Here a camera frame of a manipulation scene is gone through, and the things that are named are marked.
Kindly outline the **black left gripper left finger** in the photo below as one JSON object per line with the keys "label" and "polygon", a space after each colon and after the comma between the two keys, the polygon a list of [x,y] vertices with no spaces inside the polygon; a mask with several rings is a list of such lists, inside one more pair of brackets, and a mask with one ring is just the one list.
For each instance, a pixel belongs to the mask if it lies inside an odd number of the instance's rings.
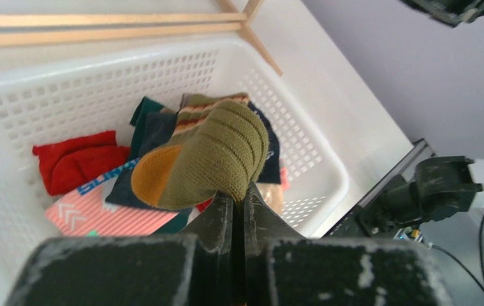
{"label": "black left gripper left finger", "polygon": [[231,245],[233,208],[233,200],[218,193],[211,204],[182,229],[182,233],[195,234],[207,252],[224,254]]}

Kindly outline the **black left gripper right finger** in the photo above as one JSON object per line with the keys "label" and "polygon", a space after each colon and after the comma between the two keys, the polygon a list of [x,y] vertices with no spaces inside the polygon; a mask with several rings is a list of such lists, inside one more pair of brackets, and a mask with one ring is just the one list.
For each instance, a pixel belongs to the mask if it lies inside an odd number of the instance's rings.
{"label": "black left gripper right finger", "polygon": [[258,256],[266,242],[275,238],[304,238],[265,202],[255,183],[244,198],[244,247],[246,256]]}

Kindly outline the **navy sock white lettering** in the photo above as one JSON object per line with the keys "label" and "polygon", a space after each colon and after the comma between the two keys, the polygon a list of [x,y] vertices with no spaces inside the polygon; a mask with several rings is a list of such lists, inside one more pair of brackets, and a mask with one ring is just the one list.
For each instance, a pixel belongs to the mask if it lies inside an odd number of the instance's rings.
{"label": "navy sock white lettering", "polygon": [[264,184],[280,184],[280,143],[278,137],[265,114],[251,101],[248,103],[248,107],[260,118],[268,133],[268,152],[266,155],[265,164],[257,179],[257,182]]}

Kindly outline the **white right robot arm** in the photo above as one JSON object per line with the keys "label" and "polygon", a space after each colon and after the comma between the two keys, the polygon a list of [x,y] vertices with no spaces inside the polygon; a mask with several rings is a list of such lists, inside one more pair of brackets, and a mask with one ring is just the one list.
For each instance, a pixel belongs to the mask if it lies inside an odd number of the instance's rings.
{"label": "white right robot arm", "polygon": [[[484,16],[484,1],[405,1],[430,18],[456,27]],[[400,177],[358,216],[370,228],[385,229],[440,221],[458,212],[484,208],[484,159],[432,157],[418,163],[414,178]]]}

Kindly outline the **navy blue sock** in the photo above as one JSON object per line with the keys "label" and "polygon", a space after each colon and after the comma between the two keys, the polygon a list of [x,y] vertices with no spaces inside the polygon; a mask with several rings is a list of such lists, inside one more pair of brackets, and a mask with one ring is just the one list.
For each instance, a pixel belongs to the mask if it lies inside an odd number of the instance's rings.
{"label": "navy blue sock", "polygon": [[[178,116],[172,137],[176,135]],[[172,174],[179,147],[170,140],[142,157],[130,170],[122,170],[105,201],[123,207],[158,210],[185,211],[181,204],[162,204],[166,196],[167,182]]]}

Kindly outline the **dark teal sock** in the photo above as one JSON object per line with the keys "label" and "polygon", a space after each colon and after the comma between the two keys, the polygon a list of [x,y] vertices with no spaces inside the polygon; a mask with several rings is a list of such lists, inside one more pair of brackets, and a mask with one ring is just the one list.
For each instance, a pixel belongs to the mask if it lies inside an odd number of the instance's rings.
{"label": "dark teal sock", "polygon": [[172,137],[176,121],[176,112],[148,97],[143,97],[130,120],[135,130],[128,160],[142,157],[166,144]]}

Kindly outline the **olive sock orange heel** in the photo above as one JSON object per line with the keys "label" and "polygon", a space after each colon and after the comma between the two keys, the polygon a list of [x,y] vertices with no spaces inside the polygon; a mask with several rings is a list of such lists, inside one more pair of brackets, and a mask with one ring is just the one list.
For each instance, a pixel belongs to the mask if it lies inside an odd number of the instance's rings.
{"label": "olive sock orange heel", "polygon": [[243,92],[185,99],[172,137],[180,149],[162,204],[193,208],[218,192],[244,199],[263,169],[269,146],[267,130],[249,102]]}

